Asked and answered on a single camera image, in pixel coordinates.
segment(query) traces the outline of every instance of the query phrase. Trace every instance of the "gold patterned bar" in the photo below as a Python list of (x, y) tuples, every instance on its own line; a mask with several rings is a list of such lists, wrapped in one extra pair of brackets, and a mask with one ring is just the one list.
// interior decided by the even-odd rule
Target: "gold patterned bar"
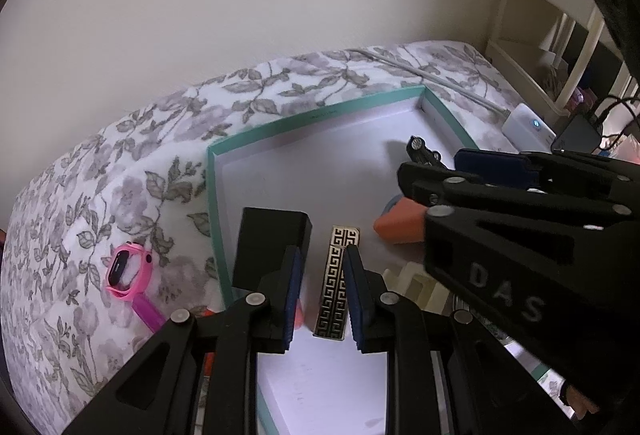
[(320, 311), (314, 335), (319, 338), (344, 339), (347, 321), (347, 294), (342, 274), (342, 253), (348, 245), (358, 245), (360, 231), (355, 227), (334, 225), (329, 241), (329, 254), (324, 267), (320, 294)]

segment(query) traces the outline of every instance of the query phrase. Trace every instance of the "purple watch strap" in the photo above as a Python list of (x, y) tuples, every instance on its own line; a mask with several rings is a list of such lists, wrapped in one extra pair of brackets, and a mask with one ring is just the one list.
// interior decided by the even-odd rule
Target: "purple watch strap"
[(154, 334), (164, 325), (166, 318), (144, 294), (136, 294), (132, 305), (136, 314)]

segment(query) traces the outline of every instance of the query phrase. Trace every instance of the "white wall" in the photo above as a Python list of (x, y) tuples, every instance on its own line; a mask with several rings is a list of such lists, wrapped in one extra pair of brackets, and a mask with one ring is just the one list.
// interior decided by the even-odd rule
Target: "white wall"
[(8, 0), (0, 227), (51, 161), (180, 85), (315, 49), (446, 38), (483, 50), (496, 1)]

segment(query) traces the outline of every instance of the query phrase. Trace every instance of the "floral fabric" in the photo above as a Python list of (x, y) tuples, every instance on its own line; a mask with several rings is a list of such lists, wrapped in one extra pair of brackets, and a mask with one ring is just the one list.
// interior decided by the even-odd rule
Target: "floral fabric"
[[(520, 97), (472, 47), (372, 47), (513, 109)], [(156, 256), (146, 291), (166, 316), (221, 307), (209, 238), (206, 148), (216, 138), (364, 95), (421, 84), (356, 52), (313, 52), (207, 79), (124, 116), (18, 195), (0, 275), (0, 325), (18, 403), (57, 435), (150, 333), (105, 291), (114, 247)], [(493, 113), (431, 85), (481, 148), (514, 151)]]

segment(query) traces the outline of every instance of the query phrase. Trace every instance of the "pink watch strap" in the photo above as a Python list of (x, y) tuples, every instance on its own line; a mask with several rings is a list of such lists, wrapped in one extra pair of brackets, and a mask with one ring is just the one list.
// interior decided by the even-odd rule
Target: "pink watch strap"
[(166, 318), (144, 294), (136, 294), (131, 304), (136, 314), (154, 334), (162, 328)]

